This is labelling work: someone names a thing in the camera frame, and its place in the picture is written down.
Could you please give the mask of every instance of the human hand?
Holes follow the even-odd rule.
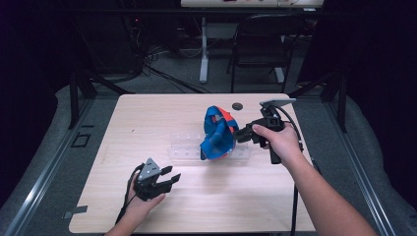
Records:
[[[290,123],[285,122],[285,128],[280,132],[272,131],[258,124],[254,124],[252,130],[269,141],[269,145],[281,157],[282,164],[285,167],[287,167],[291,158],[297,158],[300,154],[302,155],[297,133]]]
[[[138,175],[135,175],[131,182],[131,187],[129,190],[128,200],[132,199],[128,206],[126,207],[125,215],[122,217],[130,218],[135,220],[138,226],[145,220],[149,212],[156,207],[162,200],[165,198],[165,194],[161,194],[149,201],[143,201],[140,198],[136,197],[135,190],[133,189],[134,181],[137,179]]]

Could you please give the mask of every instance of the human arm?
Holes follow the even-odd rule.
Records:
[[[288,169],[319,235],[377,235],[365,218],[307,161],[297,135],[288,123],[274,132],[254,125],[256,134],[269,140]]]
[[[165,198],[165,194],[161,194],[149,201],[142,201],[140,198],[135,196],[135,191],[133,190],[133,180],[131,182],[128,196],[128,199],[132,200],[126,207],[126,212],[123,217],[105,234],[106,236],[131,235],[145,220],[149,212]]]

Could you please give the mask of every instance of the desk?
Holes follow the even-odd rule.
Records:
[[[223,0],[181,0],[181,7],[188,8],[321,8],[324,0],[236,0],[224,2]],[[200,83],[208,81],[209,57],[207,51],[207,22],[202,20],[202,66],[200,70]],[[283,81],[282,70],[277,70],[276,75],[280,82]]]
[[[204,133],[207,108],[229,111],[240,128],[262,117],[259,101],[286,94],[128,94],[115,107],[78,207],[73,233],[102,233],[116,220],[133,169],[149,157],[173,170],[160,181],[181,173],[171,193],[137,229],[142,233],[218,233],[289,231],[293,180],[282,165],[272,165],[269,151],[247,142],[249,158],[178,160],[169,157],[170,135]],[[235,111],[232,103],[243,109]],[[283,106],[297,122],[291,104]],[[304,154],[310,156],[305,146]],[[315,231],[299,199],[297,231]]]

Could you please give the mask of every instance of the forearm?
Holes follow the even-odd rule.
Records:
[[[362,215],[298,153],[286,163],[319,235],[376,235]]]
[[[113,228],[111,228],[105,235],[106,236],[122,236],[122,235],[131,235],[137,226],[139,225],[138,222],[135,222],[135,220],[131,220],[128,217],[122,217],[120,221],[114,225]]]

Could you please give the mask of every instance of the white table leg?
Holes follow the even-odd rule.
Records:
[[[208,36],[206,18],[202,18],[202,67],[200,69],[200,83],[208,81],[209,56],[208,56]]]

